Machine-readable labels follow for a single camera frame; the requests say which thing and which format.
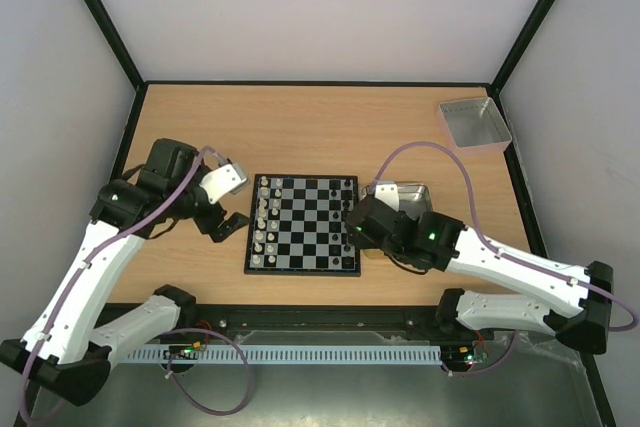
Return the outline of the metal tin tray with pieces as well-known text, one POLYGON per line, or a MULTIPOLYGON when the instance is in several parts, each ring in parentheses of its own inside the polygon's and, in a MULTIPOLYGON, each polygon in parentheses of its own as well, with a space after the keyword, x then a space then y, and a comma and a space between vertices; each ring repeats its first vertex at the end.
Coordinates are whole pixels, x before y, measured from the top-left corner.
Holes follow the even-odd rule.
POLYGON ((424 212, 431 211, 432 201, 426 184, 399 182, 398 186, 400 204, 399 210, 405 212, 410 218, 417 220, 424 212))

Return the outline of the black white chess board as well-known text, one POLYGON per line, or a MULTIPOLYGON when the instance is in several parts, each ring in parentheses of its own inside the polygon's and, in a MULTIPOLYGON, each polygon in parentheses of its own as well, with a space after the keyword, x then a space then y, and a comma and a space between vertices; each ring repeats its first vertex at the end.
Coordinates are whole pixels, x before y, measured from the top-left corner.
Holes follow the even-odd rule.
POLYGON ((257 174, 251 200, 251 220, 244 272, 254 275, 298 275, 358 277, 361 275, 360 251, 352 244, 346 216, 358 201, 358 178, 352 175, 257 174), (269 186, 262 187, 266 176, 269 186), (339 189, 330 181, 340 180, 339 189), (344 180, 350 178, 350 188, 344 180), (334 221, 333 212, 342 220, 334 221), (340 240, 331 241, 338 233, 340 240), (260 255, 262 265, 251 266, 251 257, 260 255), (277 257, 270 267, 266 258, 277 257), (353 266, 345 269, 343 257, 352 257, 353 266))

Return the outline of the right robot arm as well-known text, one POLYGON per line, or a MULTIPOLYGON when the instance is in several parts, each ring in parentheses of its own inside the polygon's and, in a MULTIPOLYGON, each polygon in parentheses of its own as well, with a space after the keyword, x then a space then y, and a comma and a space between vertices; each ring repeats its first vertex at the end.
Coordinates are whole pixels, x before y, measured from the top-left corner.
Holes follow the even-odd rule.
POLYGON ((524 330, 593 355, 607 349, 613 270, 604 263, 571 266, 482 242, 457 219, 433 211, 413 219, 373 196, 361 200, 346 223, 359 247, 378 249, 421 272, 464 274, 507 288, 497 295, 445 290, 436 326, 447 338, 467 330, 524 330))

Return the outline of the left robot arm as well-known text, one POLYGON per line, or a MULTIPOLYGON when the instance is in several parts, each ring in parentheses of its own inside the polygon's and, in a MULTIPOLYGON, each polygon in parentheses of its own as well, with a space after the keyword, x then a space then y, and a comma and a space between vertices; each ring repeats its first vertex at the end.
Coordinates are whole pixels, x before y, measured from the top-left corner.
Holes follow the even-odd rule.
POLYGON ((96 323, 125 267, 143 244, 159 238, 155 227, 191 220, 215 243, 248 223, 221 205, 247 185, 241 167, 212 148, 158 139, 145 163, 104 185, 74 261, 51 301, 18 339, 1 344, 1 362, 65 401, 82 406, 106 383, 113 368, 147 341, 194 315, 196 299, 170 285, 141 306, 103 325, 96 323))

